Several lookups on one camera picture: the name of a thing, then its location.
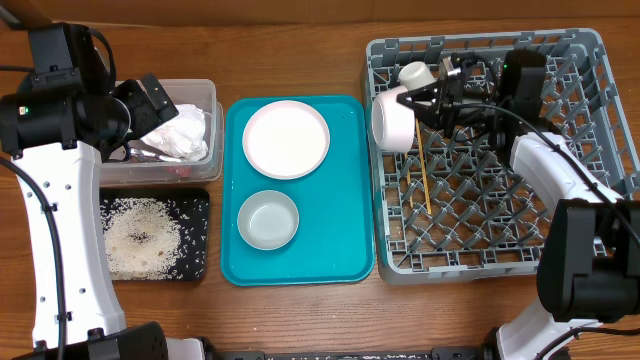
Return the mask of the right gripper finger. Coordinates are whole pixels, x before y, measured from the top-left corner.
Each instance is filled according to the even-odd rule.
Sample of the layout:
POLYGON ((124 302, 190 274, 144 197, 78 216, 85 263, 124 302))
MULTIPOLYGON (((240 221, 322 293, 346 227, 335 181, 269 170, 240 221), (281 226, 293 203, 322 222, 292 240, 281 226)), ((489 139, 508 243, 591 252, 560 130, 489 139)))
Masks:
POLYGON ((411 109, 417 118, 417 120, 423 123, 425 126, 434 129, 442 130, 443 123, 441 117, 437 112, 437 108, 433 105, 425 105, 418 102, 414 102, 409 98, 397 98, 397 102, 409 109, 411 109))
POLYGON ((397 95, 397 102, 404 106, 434 106, 440 103, 442 81, 408 90, 397 95))

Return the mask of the wooden chopstick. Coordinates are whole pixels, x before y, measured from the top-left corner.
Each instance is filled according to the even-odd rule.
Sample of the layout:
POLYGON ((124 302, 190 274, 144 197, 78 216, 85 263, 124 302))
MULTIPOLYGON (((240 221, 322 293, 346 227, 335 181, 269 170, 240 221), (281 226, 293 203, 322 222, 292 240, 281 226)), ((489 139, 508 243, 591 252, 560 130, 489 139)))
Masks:
POLYGON ((415 119, 415 130, 416 130, 416 138, 418 141, 419 160, 420 160, 420 166, 421 166, 425 205, 426 205, 427 214, 432 215, 431 199, 430 199, 429 186, 428 186, 428 176, 426 173, 426 161, 424 157, 424 147, 423 147, 423 142, 421 137, 420 122, 418 121, 417 118, 415 119))
POLYGON ((411 190, 411 184, 412 184, 412 180, 411 180, 411 167, 412 167, 412 160, 407 153, 404 154, 404 160, 405 160, 405 168, 406 168, 406 174, 405 174, 405 179, 406 179, 406 190, 407 190, 407 194, 409 195, 409 206, 410 209, 413 210, 414 208, 414 202, 413 202, 413 193, 410 191, 411 190))

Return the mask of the cream cup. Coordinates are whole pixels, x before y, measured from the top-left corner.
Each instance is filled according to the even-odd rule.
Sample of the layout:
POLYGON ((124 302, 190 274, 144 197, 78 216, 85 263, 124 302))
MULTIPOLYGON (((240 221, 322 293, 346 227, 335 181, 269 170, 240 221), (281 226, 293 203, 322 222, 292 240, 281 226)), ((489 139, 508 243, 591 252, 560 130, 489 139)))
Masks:
POLYGON ((400 70, 398 80, 401 86, 411 91, 434 83, 436 78, 426 63, 415 61, 400 70))

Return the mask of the small pink plate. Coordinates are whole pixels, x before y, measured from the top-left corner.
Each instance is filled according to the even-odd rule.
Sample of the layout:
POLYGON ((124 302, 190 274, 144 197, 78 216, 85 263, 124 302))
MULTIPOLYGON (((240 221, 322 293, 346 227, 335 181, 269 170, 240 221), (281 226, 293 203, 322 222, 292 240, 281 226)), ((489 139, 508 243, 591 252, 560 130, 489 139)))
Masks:
POLYGON ((397 101, 397 96, 407 91, 400 85, 374 98, 371 129, 377 146, 383 151, 406 153, 413 146, 414 112, 397 101))

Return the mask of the white tissue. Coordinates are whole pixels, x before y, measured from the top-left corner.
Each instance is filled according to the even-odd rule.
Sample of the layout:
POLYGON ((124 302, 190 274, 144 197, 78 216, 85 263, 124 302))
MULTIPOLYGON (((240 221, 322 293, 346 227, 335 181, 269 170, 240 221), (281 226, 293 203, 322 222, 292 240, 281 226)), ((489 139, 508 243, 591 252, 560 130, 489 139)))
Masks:
POLYGON ((186 161, 198 161, 206 156, 207 112, 193 104, 176 106, 178 115, 141 138, 170 157, 186 161))

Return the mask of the red snack wrapper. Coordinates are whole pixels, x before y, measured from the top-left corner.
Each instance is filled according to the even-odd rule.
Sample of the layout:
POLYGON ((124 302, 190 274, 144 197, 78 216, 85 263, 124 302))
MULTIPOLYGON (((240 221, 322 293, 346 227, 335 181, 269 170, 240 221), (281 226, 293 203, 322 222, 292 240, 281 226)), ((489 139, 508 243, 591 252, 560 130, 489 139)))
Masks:
POLYGON ((133 145, 125 147, 122 166, 131 176, 141 181, 186 179, 193 172, 186 160, 167 155, 160 150, 152 150, 149 147, 136 148, 133 145))

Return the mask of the large pink plate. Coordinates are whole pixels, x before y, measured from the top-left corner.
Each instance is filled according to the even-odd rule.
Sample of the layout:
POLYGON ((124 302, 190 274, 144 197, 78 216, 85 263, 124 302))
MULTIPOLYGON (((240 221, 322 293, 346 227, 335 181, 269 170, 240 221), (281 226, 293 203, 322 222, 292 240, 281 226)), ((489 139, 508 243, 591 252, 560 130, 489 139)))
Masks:
POLYGON ((242 147, 247 161, 262 175, 293 180, 322 164, 330 141, 328 124, 316 109, 300 101, 280 100, 250 117, 242 147))

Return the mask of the grey bowl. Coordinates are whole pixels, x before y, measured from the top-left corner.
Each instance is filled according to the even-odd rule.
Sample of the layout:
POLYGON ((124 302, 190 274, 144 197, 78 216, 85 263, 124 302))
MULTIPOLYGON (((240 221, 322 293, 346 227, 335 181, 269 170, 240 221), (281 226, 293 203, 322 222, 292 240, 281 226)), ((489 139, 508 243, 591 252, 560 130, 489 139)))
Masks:
POLYGON ((271 251, 287 245, 300 222, 296 204, 275 190, 254 193, 241 205, 237 226, 241 238, 251 247, 271 251))

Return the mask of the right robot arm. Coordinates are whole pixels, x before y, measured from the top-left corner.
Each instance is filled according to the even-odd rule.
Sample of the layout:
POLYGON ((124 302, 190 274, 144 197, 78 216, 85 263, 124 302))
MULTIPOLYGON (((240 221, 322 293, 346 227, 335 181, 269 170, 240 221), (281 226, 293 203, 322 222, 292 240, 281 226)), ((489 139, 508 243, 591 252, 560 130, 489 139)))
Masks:
POLYGON ((395 104, 449 139, 457 127, 487 136, 500 159, 530 185, 552 222, 536 272, 537 297, 493 331, 487 359, 566 359, 584 333, 636 336, 613 323, 639 312, 639 203, 601 183, 570 152, 558 127, 542 117, 545 55, 506 53, 487 95, 466 91, 474 53, 453 53, 433 76, 421 61, 398 73, 395 104))

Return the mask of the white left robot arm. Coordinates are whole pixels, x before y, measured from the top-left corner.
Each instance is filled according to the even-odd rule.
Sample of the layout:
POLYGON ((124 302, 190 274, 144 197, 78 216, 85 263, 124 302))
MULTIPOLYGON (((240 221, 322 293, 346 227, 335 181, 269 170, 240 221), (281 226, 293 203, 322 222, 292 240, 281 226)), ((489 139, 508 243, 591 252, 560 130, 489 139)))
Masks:
POLYGON ((28 33, 27 89, 1 100, 1 162, 19 180, 36 283, 34 359, 212 359, 205 338, 128 326, 108 269, 101 168, 127 142, 177 115, 158 79, 118 82, 95 29, 55 23, 28 33))

